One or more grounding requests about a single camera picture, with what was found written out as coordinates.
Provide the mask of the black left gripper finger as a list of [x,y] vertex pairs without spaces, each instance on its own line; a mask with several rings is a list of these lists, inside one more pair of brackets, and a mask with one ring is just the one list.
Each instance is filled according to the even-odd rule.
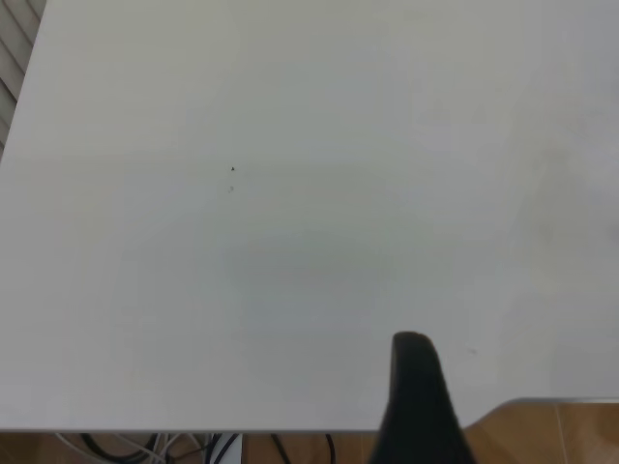
[[413,332],[393,337],[387,408],[371,463],[473,463],[437,351]]

